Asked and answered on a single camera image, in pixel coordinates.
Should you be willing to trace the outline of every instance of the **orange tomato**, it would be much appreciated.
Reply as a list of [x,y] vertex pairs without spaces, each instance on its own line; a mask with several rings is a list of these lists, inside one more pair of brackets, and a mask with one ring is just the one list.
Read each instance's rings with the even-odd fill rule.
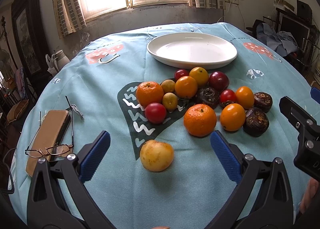
[[250,88],[240,87],[236,91],[237,103],[240,104],[244,109],[249,109],[253,107],[254,95]]
[[192,98],[197,94],[198,84],[193,77],[183,76],[177,80],[174,90],[180,98]]
[[162,87],[154,81],[141,83],[136,91],[137,101],[143,107],[147,107],[151,103],[161,103],[163,96]]
[[209,80],[209,74],[202,67],[194,67],[190,71],[189,76],[193,77],[196,80],[199,87],[207,85]]
[[226,106],[220,115],[220,123],[223,129],[233,132],[239,130],[245,122],[244,108],[239,104]]
[[211,107],[198,104],[186,111],[183,124],[191,135],[203,137],[213,132],[217,124],[217,116]]

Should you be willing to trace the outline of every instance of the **blue gripper pad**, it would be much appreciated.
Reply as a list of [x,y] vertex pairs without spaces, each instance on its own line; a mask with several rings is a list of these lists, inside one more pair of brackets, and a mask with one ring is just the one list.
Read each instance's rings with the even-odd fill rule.
[[210,143],[229,179],[239,184],[242,179],[241,165],[230,150],[228,142],[214,131],[210,136]]
[[90,151],[80,164],[79,179],[82,183],[92,179],[92,176],[110,147],[110,141],[110,134],[106,131],[102,131],[94,140]]
[[316,87],[313,87],[310,91],[310,95],[313,98],[314,101],[316,101],[318,104],[320,104],[320,90]]

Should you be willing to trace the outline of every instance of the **potato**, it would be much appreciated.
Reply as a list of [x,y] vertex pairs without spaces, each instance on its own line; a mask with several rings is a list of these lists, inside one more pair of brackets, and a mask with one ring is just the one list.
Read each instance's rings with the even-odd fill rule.
[[143,167],[152,172],[161,172],[173,161],[174,150],[165,142],[147,141],[141,148],[140,160]]

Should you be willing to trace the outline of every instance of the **dark brown water chestnut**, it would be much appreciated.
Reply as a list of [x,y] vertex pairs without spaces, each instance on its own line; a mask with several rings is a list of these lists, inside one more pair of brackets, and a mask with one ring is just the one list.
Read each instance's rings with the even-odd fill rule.
[[265,113],[269,112],[273,104],[272,97],[264,92],[254,94],[254,107],[262,109]]
[[262,135],[269,127],[269,120],[262,109],[254,107],[250,108],[246,113],[243,130],[255,137]]
[[196,94],[196,103],[205,104],[212,109],[219,104],[219,92],[212,87],[205,87],[198,90]]

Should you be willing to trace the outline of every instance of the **framed picture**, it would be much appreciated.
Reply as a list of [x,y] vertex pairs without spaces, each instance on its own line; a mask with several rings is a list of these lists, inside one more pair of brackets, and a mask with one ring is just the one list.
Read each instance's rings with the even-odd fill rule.
[[39,96],[51,77],[45,55],[50,54],[45,38],[39,0],[14,0],[12,29],[26,76]]

